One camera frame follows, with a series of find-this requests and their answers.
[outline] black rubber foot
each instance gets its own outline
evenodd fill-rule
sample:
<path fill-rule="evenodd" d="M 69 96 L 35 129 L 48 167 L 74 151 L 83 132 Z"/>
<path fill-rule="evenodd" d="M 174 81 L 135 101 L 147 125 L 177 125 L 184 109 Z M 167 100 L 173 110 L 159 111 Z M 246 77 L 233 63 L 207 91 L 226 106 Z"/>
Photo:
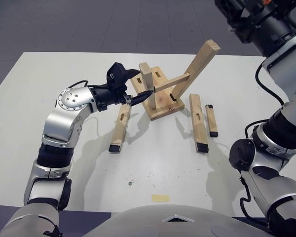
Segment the black rubber foot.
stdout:
<path fill-rule="evenodd" d="M 172 99 L 173 101 L 176 101 L 176 99 L 173 98 L 173 95 L 172 95 L 172 94 L 170 94 L 170 97 L 171 97 L 171 99 Z"/>
<path fill-rule="evenodd" d="M 197 144 L 197 151 L 198 152 L 208 153 L 208 144 L 198 143 L 198 142 L 196 144 Z"/>
<path fill-rule="evenodd" d="M 120 146 L 110 145 L 109 152 L 120 152 Z"/>
<path fill-rule="evenodd" d="M 209 132 L 211 137 L 218 137 L 218 132 Z"/>

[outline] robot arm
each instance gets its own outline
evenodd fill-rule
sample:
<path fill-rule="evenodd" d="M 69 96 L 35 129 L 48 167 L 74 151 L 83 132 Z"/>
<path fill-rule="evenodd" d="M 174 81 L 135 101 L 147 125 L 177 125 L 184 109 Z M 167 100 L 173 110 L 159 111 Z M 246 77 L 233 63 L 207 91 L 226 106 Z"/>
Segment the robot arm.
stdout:
<path fill-rule="evenodd" d="M 296 154 L 296 29 L 287 17 L 296 1 L 215 3 L 239 39 L 253 42 L 266 56 L 262 66 L 289 99 L 267 122 L 254 128 L 251 139 L 233 144 L 229 162 L 240 172 L 273 233 L 296 237 L 296 181 L 279 175 Z"/>
<path fill-rule="evenodd" d="M 126 94 L 128 79 L 140 73 L 125 70 L 114 63 L 108 70 L 107 83 L 69 87 L 59 93 L 54 111 L 46 119 L 42 144 L 20 208 L 0 232 L 0 237 L 51 236 L 60 237 L 58 211 L 69 202 L 71 183 L 67 178 L 71 158 L 78 142 L 83 122 L 92 113 L 103 111 L 111 104 L 139 104 L 152 91 L 144 91 L 132 98 Z"/>

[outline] yellow tape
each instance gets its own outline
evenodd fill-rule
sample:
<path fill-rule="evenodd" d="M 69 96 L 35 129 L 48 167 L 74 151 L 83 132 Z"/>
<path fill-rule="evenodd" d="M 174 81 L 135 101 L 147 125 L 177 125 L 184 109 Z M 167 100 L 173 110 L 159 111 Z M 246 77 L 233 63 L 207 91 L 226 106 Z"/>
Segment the yellow tape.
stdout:
<path fill-rule="evenodd" d="M 155 201 L 155 202 L 169 201 L 169 195 L 153 194 L 153 195 L 151 195 L 151 199 L 152 199 L 152 201 Z"/>

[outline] white table surface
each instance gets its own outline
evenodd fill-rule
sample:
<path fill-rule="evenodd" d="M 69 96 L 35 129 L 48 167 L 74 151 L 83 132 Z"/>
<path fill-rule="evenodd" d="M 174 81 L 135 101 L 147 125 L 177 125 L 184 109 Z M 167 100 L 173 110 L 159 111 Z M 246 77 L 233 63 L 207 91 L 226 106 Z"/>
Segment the white table surface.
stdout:
<path fill-rule="evenodd" d="M 116 53 L 24 53 L 0 86 L 0 205 L 23 205 L 23 193 L 37 158 L 44 121 L 57 94 L 79 80 L 106 81 L 114 62 L 138 69 L 148 62 L 171 79 L 181 75 L 193 55 Z M 132 108 L 121 153 L 108 148 L 119 105 L 95 113 L 83 126 L 75 148 L 67 210 L 121 212 L 156 204 L 152 194 L 169 195 L 171 204 L 203 207 L 229 216 L 243 216 L 239 198 L 245 196 L 239 173 L 228 162 L 234 141 L 244 127 L 269 118 L 279 103 L 256 84 L 262 57 L 216 56 L 183 94 L 186 108 L 150 121 L 142 105 Z M 287 100 L 262 70 L 261 81 Z M 135 94 L 130 83 L 128 92 Z M 201 96 L 203 112 L 213 104 L 218 138 L 209 138 L 209 153 L 195 151 L 188 95 Z M 281 172 L 296 180 L 296 156 Z M 262 216 L 253 202 L 252 216 Z"/>

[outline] cable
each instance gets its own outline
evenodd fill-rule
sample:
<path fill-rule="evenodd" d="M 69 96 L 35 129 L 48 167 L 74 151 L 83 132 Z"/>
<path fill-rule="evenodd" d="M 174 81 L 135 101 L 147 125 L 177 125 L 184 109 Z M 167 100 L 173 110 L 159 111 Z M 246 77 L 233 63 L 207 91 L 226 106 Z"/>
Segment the cable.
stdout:
<path fill-rule="evenodd" d="M 287 14 L 286 20 L 296 29 L 296 22 L 291 18 L 291 12 Z"/>
<path fill-rule="evenodd" d="M 90 88 L 107 89 L 107 85 L 87 85 Z"/>
<path fill-rule="evenodd" d="M 88 83 L 89 83 L 89 81 L 87 81 L 87 80 L 81 80 L 81 81 L 76 82 L 75 84 L 72 84 L 72 85 L 69 86 L 68 88 L 73 88 L 74 86 L 79 85 L 79 84 L 81 84 L 81 83 L 84 83 L 84 86 L 87 86 Z"/>
<path fill-rule="evenodd" d="M 268 119 L 263 119 L 263 120 L 258 120 L 258 121 L 255 121 L 255 122 L 252 122 L 252 123 L 248 124 L 248 125 L 246 126 L 246 128 L 245 128 L 245 135 L 246 135 L 246 138 L 249 138 L 249 136 L 248 136 L 248 129 L 249 129 L 249 127 L 251 127 L 252 125 L 255 125 L 255 124 L 257 124 L 257 123 L 260 123 L 260 122 L 267 122 L 267 121 L 268 121 Z"/>
<path fill-rule="evenodd" d="M 250 221 L 253 221 L 253 222 L 255 222 L 255 223 L 259 224 L 259 225 L 262 225 L 262 226 L 267 227 L 268 226 L 267 223 L 262 222 L 262 221 L 259 221 L 259 220 L 256 220 L 256 219 L 254 219 L 254 218 L 252 218 L 251 216 L 248 215 L 248 213 L 246 211 L 246 208 L 244 206 L 244 202 L 251 202 L 251 196 L 250 196 L 248 185 L 247 185 L 246 181 L 244 180 L 244 178 L 240 177 L 240 182 L 243 184 L 243 186 L 245 186 L 246 193 L 247 193 L 247 198 L 242 197 L 239 200 L 240 201 L 240 207 L 241 207 L 241 210 L 242 210 L 243 214 Z"/>
<path fill-rule="evenodd" d="M 257 71 L 256 71 L 256 81 L 257 83 L 259 84 L 259 86 L 262 87 L 262 89 L 264 89 L 267 93 L 269 93 L 270 95 L 272 95 L 275 99 L 277 99 L 281 106 L 284 105 L 284 102 L 283 100 L 277 95 L 275 94 L 273 91 L 271 91 L 269 88 L 267 88 L 265 85 L 262 84 L 262 82 L 259 80 L 259 73 L 260 73 L 260 70 L 262 68 L 262 63 L 260 64 L 260 66 L 258 67 Z"/>

